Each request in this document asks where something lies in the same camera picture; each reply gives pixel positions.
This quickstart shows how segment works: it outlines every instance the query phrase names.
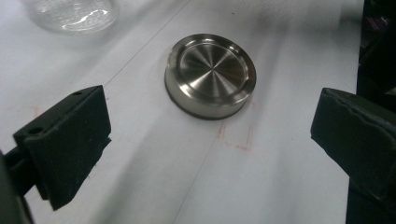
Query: drawn line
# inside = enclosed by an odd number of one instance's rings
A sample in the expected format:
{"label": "drawn line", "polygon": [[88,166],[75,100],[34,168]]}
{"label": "drawn line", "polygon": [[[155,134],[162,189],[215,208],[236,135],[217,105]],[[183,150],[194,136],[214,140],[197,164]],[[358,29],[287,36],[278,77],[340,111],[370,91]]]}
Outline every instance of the drawn line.
{"label": "drawn line", "polygon": [[205,164],[205,161],[206,161],[207,155],[209,155],[209,152],[212,150],[213,146],[215,145],[215,142],[216,142],[216,140],[217,140],[216,138],[213,140],[213,142],[212,142],[212,146],[211,146],[211,147],[210,147],[210,149],[209,149],[209,150],[206,152],[206,155],[205,155],[204,161],[202,162],[202,164],[201,164],[201,167],[199,168],[198,172],[196,173],[196,175],[195,175],[194,179],[192,180],[192,183],[191,183],[191,185],[190,185],[190,187],[189,187],[189,190],[187,191],[187,193],[186,193],[186,196],[184,196],[183,202],[181,203],[180,207],[179,207],[179,208],[178,208],[178,210],[177,210],[177,213],[176,213],[175,219],[174,219],[174,221],[172,222],[173,224],[175,224],[175,222],[176,222],[176,219],[177,219],[177,217],[178,217],[178,214],[180,213],[180,211],[181,211],[181,208],[183,207],[183,204],[184,204],[184,202],[186,202],[186,200],[187,200],[187,196],[189,196],[189,194],[190,194],[190,190],[192,189],[192,186],[194,186],[194,183],[195,183],[195,180],[196,180],[196,179],[197,179],[197,177],[198,177],[198,174],[199,174],[199,173],[201,173],[201,170],[202,170],[202,167],[204,167],[204,164]]}
{"label": "drawn line", "polygon": [[163,30],[163,28],[165,28],[165,26],[167,26],[168,24],[169,24],[169,22],[171,22],[171,20],[186,6],[186,5],[188,5],[189,4],[189,2],[190,2],[191,0],[189,0],[186,4],[184,4],[184,6],[183,7],[181,7],[176,13],[175,13],[175,15],[173,15],[172,16],[172,18],[171,19],[169,19],[169,21],[167,21],[166,22],[166,24],[163,26],[163,27],[161,27],[161,29],[160,30],[158,30],[157,31],[157,33],[155,33],[155,35],[145,44],[145,45],[143,45],[143,47],[116,73],[116,75],[114,75],[104,86],[106,87],[125,67],[126,67],[126,65],[128,65],[128,63],[130,63],[133,59],[134,59],[134,57],[136,57],[136,55],[138,55],[162,30]]}

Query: clear plastic container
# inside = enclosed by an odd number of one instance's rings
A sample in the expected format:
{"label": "clear plastic container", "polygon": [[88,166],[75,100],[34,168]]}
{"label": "clear plastic container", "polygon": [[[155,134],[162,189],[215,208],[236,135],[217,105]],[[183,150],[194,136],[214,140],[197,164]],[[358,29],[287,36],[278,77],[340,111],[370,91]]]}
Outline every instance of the clear plastic container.
{"label": "clear plastic container", "polygon": [[113,0],[21,0],[38,25],[71,35],[106,29],[119,14]]}

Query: metal lid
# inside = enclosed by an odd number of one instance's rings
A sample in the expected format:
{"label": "metal lid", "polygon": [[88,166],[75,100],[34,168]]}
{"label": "metal lid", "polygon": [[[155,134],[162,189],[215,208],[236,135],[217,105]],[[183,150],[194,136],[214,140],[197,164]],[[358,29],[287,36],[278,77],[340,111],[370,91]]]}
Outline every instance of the metal lid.
{"label": "metal lid", "polygon": [[174,102],[203,119],[236,113],[253,92],[256,71],[235,43],[217,35],[191,35],[169,55],[165,86]]}

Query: round metal cap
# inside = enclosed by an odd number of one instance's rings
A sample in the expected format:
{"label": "round metal cap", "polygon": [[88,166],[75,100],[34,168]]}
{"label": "round metal cap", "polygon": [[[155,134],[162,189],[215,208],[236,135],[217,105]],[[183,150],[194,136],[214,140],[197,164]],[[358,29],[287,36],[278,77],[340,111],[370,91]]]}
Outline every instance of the round metal cap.
{"label": "round metal cap", "polygon": [[236,113],[253,92],[256,71],[235,43],[217,35],[191,35],[169,55],[165,86],[173,101],[203,119]]}

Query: brushed metal surface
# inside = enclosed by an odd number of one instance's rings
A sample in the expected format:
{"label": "brushed metal surface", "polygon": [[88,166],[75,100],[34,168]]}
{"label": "brushed metal surface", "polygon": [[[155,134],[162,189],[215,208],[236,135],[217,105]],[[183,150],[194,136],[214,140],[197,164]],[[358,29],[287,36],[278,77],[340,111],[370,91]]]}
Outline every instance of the brushed metal surface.
{"label": "brushed metal surface", "polygon": [[256,72],[248,55],[217,35],[191,35],[169,55],[165,85],[183,110],[204,119],[236,113],[254,90]]}

